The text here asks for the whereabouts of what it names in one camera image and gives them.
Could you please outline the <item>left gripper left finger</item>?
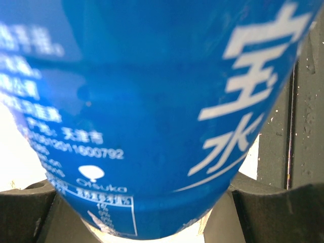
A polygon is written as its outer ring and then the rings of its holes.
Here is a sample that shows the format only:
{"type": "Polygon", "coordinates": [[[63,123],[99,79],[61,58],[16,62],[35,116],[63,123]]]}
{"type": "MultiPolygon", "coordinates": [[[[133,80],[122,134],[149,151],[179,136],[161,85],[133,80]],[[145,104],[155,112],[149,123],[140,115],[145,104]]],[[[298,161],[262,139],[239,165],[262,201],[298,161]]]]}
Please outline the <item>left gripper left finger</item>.
{"type": "Polygon", "coordinates": [[[98,242],[79,215],[43,180],[1,192],[1,242],[98,242]]]}

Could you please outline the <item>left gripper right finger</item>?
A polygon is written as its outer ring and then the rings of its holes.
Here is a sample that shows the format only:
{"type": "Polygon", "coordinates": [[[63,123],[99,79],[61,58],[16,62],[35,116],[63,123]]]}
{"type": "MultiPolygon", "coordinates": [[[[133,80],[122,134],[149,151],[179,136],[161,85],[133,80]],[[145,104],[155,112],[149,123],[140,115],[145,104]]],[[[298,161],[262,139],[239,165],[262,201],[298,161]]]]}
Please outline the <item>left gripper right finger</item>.
{"type": "Polygon", "coordinates": [[[284,190],[238,173],[212,209],[205,242],[323,242],[323,183],[284,190]]]}

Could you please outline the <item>blue label plastic bottle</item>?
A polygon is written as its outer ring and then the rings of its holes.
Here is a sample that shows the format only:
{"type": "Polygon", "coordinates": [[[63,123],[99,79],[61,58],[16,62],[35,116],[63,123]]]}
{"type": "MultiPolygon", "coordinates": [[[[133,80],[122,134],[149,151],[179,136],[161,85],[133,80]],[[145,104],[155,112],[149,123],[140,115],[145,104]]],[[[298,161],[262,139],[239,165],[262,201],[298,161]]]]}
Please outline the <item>blue label plastic bottle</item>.
{"type": "Polygon", "coordinates": [[[1,1],[1,102],[92,227],[152,240],[228,188],[323,1],[1,1]]]}

